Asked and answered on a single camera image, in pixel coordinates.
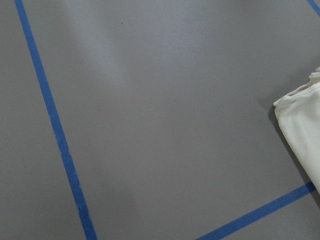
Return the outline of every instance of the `cloth fold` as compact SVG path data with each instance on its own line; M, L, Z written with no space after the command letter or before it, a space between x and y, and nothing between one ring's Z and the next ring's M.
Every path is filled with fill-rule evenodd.
M285 139L320 192L320 67L309 79L273 105Z

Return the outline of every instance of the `blue tape line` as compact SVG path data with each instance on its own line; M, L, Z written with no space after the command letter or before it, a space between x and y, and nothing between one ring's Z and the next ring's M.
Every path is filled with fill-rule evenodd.
M316 2L314 0L307 0L307 2L313 8L316 14L318 14L318 16L320 17L320 7L316 4Z
M315 190L316 188L314 184L312 182L309 182L306 185L303 185L287 193L286 195L283 195L276 200L273 200L266 205L263 205L256 210L249 212L248 214L243 215L222 227L219 227L218 229L198 238L197 240L220 240L254 223L255 221L258 221L259 219L291 204L292 202L304 197L305 195L312 193Z
M82 223L82 227L83 227L86 239L96 240L97 239L96 232L89 216L89 210L86 204L84 194L81 190L81 186L80 186L80 182L79 182L79 178L77 175L74 162L69 153L69 147L67 144L65 133L60 122L60 118L56 109L54 98L51 94L51 90L47 81L45 70L41 62L41 58L36 46L33 33L31 31L31 27L28 21L24 4L22 0L14 0L14 1L15 1L17 12L20 17L25 39L29 47L29 51L33 61L36 76L38 78L38 82L41 88L45 106L50 116L51 125L55 134L58 147L61 152L64 169L71 187L75 204L78 208L78 213L81 219L81 223Z

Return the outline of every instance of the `white fabric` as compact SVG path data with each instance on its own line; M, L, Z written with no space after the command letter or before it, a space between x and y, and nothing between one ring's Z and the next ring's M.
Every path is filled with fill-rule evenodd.
M320 192L320 67L309 78L274 106L285 139Z

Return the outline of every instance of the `white cloth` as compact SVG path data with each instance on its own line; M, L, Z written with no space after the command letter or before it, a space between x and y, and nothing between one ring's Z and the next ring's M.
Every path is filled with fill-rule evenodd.
M320 192L320 67L309 78L274 106L285 139Z

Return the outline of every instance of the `gray painted surface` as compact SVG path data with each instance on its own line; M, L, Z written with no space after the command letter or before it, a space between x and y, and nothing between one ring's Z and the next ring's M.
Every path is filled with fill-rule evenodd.
M1 206L1 239L28 233L10 222L28 212L44 228L38 239L50 239L46 228L51 239L81 239L18 15L2 4L1 25L14 31L0 38L1 89L14 94L1 91L1 108L16 113L1 124L1 189L17 207ZM309 181L272 109L320 66L320 19L306 1L24 4L100 240L192 240ZM313 196L226 239L319 239L301 224L319 223ZM25 199L33 205L19 208Z
M0 239L85 239L14 1L0 1Z

